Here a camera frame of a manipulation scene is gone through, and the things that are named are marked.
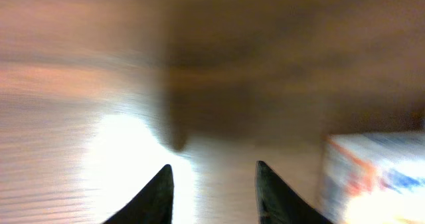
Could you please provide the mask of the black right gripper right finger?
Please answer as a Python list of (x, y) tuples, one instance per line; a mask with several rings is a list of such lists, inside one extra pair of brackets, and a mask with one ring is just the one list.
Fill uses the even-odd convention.
[(332, 224), (266, 162), (256, 162), (255, 186), (260, 224)]

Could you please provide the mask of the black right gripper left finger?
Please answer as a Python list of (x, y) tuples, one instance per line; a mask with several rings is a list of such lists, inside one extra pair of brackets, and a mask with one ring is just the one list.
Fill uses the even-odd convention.
[(173, 198), (173, 170), (166, 164), (104, 224), (172, 224)]

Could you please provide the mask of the orange Kleenex tissue box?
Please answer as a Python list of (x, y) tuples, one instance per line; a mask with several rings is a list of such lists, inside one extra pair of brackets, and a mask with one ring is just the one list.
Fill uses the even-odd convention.
[(318, 210), (333, 223), (424, 223), (424, 132), (325, 140)]

